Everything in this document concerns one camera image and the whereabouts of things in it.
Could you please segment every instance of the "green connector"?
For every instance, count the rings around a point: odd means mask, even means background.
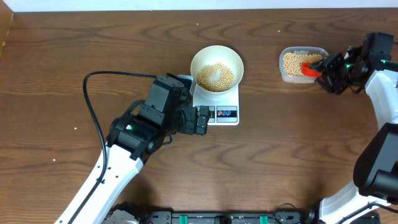
[[[188,224],[188,216],[187,215],[180,215],[180,224]]]
[[[268,216],[266,216],[266,215],[260,216],[260,224],[268,224]]]

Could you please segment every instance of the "digital scale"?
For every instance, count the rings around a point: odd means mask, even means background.
[[[196,84],[193,92],[193,106],[208,106],[210,119],[208,125],[238,125],[239,124],[239,88],[220,96],[208,96]]]

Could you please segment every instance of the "white bowl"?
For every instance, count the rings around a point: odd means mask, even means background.
[[[208,91],[198,85],[195,91],[197,91],[199,88],[198,91],[201,93],[201,95],[207,98],[218,97],[231,93],[242,80],[243,62],[241,57],[239,57],[239,55],[231,48],[220,45],[209,46],[201,49],[194,56],[191,63],[191,76],[195,79],[195,81],[198,81],[198,73],[201,69],[203,69],[204,66],[214,65],[219,62],[232,70],[234,73],[234,80],[232,82],[231,88],[222,92]]]

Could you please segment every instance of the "brown wood surface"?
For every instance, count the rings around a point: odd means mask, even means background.
[[[91,172],[100,141],[82,93],[86,73],[189,74],[193,56],[209,45],[232,47],[244,60],[241,123],[210,127],[206,136],[176,135],[118,202],[308,208],[352,179],[377,133],[376,118],[364,93],[335,96],[284,83],[279,54],[306,45],[344,51],[371,31],[398,35],[397,22],[397,9],[16,14],[0,61],[0,222],[54,222]],[[392,52],[397,59],[398,47]],[[89,81],[104,134],[132,101],[146,98],[151,83],[111,75]],[[397,223],[380,212],[384,223]]]

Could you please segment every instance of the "wooden table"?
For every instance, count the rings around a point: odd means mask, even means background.
[[[100,141],[82,93],[86,73],[189,74],[193,56],[209,45],[232,47],[244,60],[241,123],[176,135],[118,202],[308,208],[352,179],[376,118],[363,92],[335,96],[284,83],[279,54],[306,45],[337,53],[361,45],[368,32],[398,35],[397,22],[397,9],[17,13],[0,61],[0,222],[54,222],[91,172]],[[104,134],[131,102],[146,98],[152,81],[90,80]],[[383,223],[397,220],[380,212]]]

